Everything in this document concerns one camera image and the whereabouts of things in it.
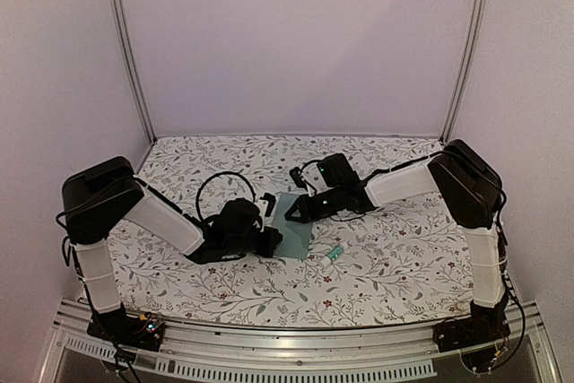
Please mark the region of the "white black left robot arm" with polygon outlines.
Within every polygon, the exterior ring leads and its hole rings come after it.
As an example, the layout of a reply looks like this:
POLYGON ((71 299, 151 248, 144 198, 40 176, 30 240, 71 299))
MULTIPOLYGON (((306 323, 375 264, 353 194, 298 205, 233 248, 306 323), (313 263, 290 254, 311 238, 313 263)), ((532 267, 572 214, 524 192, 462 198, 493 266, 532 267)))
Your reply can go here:
POLYGON ((266 220, 275 198, 270 194, 227 202, 215 215, 190 215, 156 188, 138 178, 129 160, 117 156, 65 180, 63 210, 57 223, 70 244, 74 261, 100 329, 115 342, 126 341, 133 322, 119 310, 108 237, 130 222, 167 242, 197 265, 239 260, 246 255, 271 258, 283 235, 266 220))

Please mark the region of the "teal envelope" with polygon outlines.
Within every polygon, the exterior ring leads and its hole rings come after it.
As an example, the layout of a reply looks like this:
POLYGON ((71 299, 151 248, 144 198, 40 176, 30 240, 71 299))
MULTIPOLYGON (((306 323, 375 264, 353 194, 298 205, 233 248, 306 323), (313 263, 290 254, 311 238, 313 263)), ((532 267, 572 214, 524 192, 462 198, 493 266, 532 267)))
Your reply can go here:
POLYGON ((280 193, 274 208, 271 226, 282 235, 282 242, 276 247, 274 257, 305 260, 309 252, 312 236, 312 225, 287 221, 285 213, 294 203, 297 195, 280 193))

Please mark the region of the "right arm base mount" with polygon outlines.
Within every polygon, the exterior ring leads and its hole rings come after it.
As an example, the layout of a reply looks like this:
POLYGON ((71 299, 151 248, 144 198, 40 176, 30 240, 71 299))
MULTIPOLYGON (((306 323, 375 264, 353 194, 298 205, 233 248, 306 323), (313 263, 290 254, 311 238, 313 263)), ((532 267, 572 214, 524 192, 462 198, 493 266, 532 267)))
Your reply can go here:
POLYGON ((471 303, 467 318, 446 318, 435 325, 432 341, 439 351, 449 352, 501 340, 510 335, 504 309, 485 308, 471 303))

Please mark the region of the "left aluminium frame post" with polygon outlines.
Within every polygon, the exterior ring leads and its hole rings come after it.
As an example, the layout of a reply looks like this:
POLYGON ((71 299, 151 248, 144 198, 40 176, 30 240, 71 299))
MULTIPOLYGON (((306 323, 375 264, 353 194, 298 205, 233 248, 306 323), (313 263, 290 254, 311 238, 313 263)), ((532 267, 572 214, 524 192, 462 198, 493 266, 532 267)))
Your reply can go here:
POLYGON ((126 70, 126 78, 132 93, 140 124, 146 141, 153 145, 157 136, 152 124, 152 117, 144 96, 140 74, 135 60, 135 52, 130 39, 128 21, 123 0, 109 0, 112 18, 117 32, 117 40, 126 70))

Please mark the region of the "aluminium frame post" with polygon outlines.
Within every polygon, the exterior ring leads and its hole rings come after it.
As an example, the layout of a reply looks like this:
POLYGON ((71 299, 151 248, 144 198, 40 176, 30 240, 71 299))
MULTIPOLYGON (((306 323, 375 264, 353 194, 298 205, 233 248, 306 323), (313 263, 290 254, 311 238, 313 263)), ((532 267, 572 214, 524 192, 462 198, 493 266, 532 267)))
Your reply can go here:
POLYGON ((464 49, 457 71, 453 93, 448 105, 445 123, 441 129, 440 140, 444 144, 448 142, 453 135, 457 116, 465 95, 465 88, 471 72, 474 53, 480 35, 486 1, 487 0, 473 0, 464 49))
POLYGON ((132 93, 140 124, 146 141, 153 145, 157 136, 152 124, 152 117, 144 96, 140 74, 135 60, 135 52, 130 39, 128 21, 123 0, 109 0, 112 18, 117 32, 117 40, 126 70, 126 78, 132 93))

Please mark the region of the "green white glue stick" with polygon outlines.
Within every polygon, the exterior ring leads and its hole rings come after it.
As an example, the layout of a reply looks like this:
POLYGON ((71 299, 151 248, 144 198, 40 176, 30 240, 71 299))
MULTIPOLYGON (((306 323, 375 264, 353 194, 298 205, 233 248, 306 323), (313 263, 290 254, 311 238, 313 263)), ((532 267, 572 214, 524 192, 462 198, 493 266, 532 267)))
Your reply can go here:
POLYGON ((346 249, 348 249, 348 244, 346 242, 339 243, 331 251, 326 253, 319 261, 321 267, 328 267, 331 265, 346 249))

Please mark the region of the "floral patterned table mat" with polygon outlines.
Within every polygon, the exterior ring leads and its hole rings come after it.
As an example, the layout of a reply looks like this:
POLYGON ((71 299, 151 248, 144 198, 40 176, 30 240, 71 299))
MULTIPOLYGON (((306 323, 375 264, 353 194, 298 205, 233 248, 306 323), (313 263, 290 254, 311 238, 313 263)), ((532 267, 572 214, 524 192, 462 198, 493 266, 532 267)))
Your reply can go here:
MULTIPOLYGON (((139 177, 184 212, 209 216, 235 197, 298 194, 292 168, 324 190, 315 161, 343 154, 361 177, 442 150, 432 139, 358 136, 162 138, 139 177)), ((245 326, 374 326, 467 315, 469 248, 438 193, 312 225, 305 260, 248 256, 197 265, 121 222, 108 240, 120 299, 132 310, 245 326), (318 261, 339 243, 331 265, 318 261)))

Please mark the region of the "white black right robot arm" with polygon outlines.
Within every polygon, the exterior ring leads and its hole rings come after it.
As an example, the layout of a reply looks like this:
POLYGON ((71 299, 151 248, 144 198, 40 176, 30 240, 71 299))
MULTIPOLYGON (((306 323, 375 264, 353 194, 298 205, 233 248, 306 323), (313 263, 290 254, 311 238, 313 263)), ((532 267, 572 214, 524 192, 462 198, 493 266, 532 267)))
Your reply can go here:
POLYGON ((503 282, 508 242, 501 222, 507 195, 499 174, 479 154, 456 139, 429 156, 375 170, 366 178, 360 178, 341 153, 314 164, 327 189, 318 192, 305 182, 301 168, 292 169, 291 178, 307 192, 285 213, 288 222, 316 222, 341 211, 365 214, 398 200, 440 194, 469 248, 474 278, 471 306, 478 312, 465 322, 464 336, 481 344, 497 331, 499 320, 493 310, 508 301, 503 282))

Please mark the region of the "right aluminium frame post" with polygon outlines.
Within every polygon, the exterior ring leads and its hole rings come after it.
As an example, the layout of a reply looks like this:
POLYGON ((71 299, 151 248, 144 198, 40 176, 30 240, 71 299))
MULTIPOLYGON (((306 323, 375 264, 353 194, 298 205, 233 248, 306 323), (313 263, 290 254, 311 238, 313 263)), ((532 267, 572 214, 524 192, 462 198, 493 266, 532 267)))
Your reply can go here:
POLYGON ((440 140, 444 144, 448 142, 453 135, 457 116, 465 95, 465 88, 471 72, 474 53, 480 35, 486 1, 487 0, 473 0, 464 49, 457 71, 453 93, 448 105, 445 123, 441 129, 440 140))

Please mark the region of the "aluminium front rail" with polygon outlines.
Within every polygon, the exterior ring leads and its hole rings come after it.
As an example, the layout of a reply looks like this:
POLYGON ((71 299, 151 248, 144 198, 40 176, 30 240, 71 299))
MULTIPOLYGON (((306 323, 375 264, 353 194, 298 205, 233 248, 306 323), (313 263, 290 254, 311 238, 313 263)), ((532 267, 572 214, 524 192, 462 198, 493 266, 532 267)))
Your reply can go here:
POLYGON ((64 305, 54 319, 42 382, 559 382, 534 304, 510 309, 510 339, 496 370, 468 370, 468 350, 441 352, 430 322, 344 329, 269 329, 173 319, 158 351, 115 359, 87 333, 88 312, 64 305))

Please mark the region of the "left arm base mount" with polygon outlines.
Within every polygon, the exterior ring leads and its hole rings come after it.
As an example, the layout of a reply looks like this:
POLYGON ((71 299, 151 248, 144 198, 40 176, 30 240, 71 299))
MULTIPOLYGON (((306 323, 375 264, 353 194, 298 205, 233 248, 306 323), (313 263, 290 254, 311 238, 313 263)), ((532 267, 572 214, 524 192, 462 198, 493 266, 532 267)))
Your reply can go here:
POLYGON ((93 311, 87 334, 119 345, 152 352, 161 348, 165 333, 165 320, 151 312, 137 317, 129 316, 123 305, 114 311, 93 311))

